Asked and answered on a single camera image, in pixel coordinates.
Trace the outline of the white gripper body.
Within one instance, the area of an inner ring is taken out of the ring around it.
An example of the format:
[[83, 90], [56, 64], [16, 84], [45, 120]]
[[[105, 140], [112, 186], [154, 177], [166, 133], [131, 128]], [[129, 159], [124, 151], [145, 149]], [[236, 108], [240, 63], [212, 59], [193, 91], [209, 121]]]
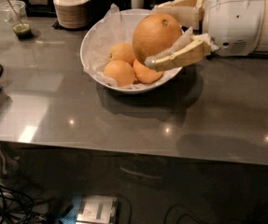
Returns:
[[219, 56], [244, 56], [258, 45], [265, 0], [208, 0], [203, 32]]

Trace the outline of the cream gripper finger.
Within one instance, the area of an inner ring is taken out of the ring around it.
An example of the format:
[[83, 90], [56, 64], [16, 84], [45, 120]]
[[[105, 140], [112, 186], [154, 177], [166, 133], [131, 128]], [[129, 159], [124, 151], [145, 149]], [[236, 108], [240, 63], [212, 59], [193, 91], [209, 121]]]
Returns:
[[184, 27], [200, 31], [204, 18], [205, 0], [173, 0], [156, 5], [151, 14], [164, 13], [172, 16]]
[[190, 27], [169, 48], [148, 56], [144, 64], [156, 71], [167, 71], [201, 61], [215, 50], [215, 44], [208, 33], [195, 35]]

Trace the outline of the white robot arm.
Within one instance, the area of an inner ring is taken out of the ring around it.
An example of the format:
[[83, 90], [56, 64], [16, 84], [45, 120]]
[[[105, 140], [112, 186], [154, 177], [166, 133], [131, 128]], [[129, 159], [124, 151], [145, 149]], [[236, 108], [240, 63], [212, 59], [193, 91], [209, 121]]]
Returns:
[[157, 5], [154, 13], [173, 16], [189, 30], [189, 43], [146, 58], [157, 71], [197, 63], [212, 53], [222, 57], [268, 54], [268, 0], [174, 0]]

